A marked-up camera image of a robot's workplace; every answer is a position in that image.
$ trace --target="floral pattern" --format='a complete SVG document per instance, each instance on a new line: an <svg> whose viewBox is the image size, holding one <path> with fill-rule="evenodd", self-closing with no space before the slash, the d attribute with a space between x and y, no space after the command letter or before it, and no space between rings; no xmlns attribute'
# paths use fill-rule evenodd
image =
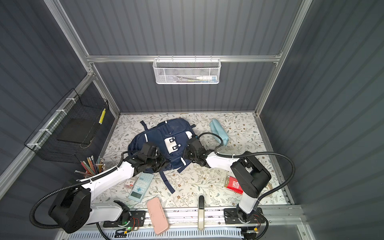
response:
<svg viewBox="0 0 384 240"><path fill-rule="evenodd" d="M144 129L140 121L144 121L148 128L158 123L173 118L184 118L190 124L196 124L194 132L201 134L210 132L209 123L217 119L226 130L229 141L227 146L219 149L220 153L241 154L244 151L265 151L265 147L258 131L252 113L201 113L201 114L137 114L121 115L119 117L112 138L103 156L107 167L115 166L121 152L126 150L132 139ZM218 142L209 135L201 139L207 149L213 149ZM269 170L272 179L263 193L276 187L278 180L268 156L258 158ZM176 170L164 172L168 181L176 190L173 194L167 189L159 173L154 174L154 179L143 197L142 202L136 202L128 198L130 189L124 187L125 181L106 190L94 200L94 202L112 202L120 200L130 208L146 208L146 201L153 197L159 197L162 206L168 208L196 207L198 197L204 195L205 205L235 206L239 203L241 195L224 188L224 181L228 172L222 169L209 169L198 164L190 164L181 173ZM281 190L265 197L260 205L286 204Z"/></svg>

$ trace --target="calculator screen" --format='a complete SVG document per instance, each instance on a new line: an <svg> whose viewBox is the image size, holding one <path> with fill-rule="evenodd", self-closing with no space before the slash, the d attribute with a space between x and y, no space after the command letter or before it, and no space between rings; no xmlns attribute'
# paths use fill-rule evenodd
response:
<svg viewBox="0 0 384 240"><path fill-rule="evenodd" d="M141 198L141 194L137 193L137 192L132 192L131 193L131 196L133 197L137 197L137 198Z"/></svg>

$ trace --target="blue calculator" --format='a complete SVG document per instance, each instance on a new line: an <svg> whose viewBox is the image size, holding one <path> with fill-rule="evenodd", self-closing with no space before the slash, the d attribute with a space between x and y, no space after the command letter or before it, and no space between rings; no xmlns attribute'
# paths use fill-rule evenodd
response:
<svg viewBox="0 0 384 240"><path fill-rule="evenodd" d="M140 173L138 180L133 186L131 194L128 196L129 199L132 199L137 202L141 202L144 194L147 192L149 185L153 179L153 174L150 173Z"/></svg>

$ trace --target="bundle of pencils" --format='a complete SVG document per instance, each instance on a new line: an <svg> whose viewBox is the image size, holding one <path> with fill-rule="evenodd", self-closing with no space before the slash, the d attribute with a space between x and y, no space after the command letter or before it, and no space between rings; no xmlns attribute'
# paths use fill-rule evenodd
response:
<svg viewBox="0 0 384 240"><path fill-rule="evenodd" d="M75 171L77 174L83 175L85 178L95 176L101 172L103 172L105 168L105 164L103 164L103 159L98 159L96 162L94 157L88 157L87 161L82 161L81 165L85 169L85 172Z"/></svg>

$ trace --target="black mounting plate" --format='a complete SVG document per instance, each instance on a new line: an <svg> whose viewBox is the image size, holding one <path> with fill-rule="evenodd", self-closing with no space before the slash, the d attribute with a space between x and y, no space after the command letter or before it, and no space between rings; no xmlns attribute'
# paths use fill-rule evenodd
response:
<svg viewBox="0 0 384 240"><path fill-rule="evenodd" d="M139 227L144 226L145 214L146 211L130 211L132 217L135 217L139 220ZM105 221L103 223L103 227L119 227L117 222ZM133 227L133 221L131 221L126 227Z"/></svg>
<svg viewBox="0 0 384 240"><path fill-rule="evenodd" d="M263 210L261 208L257 208L255 213L253 214L253 218L249 223L265 223L264 219L258 215L258 213L263 213ZM236 208L230 208L230 209L224 209L224 217L225 217L225 224L242 224L240 222L239 218L237 217L237 209Z"/></svg>

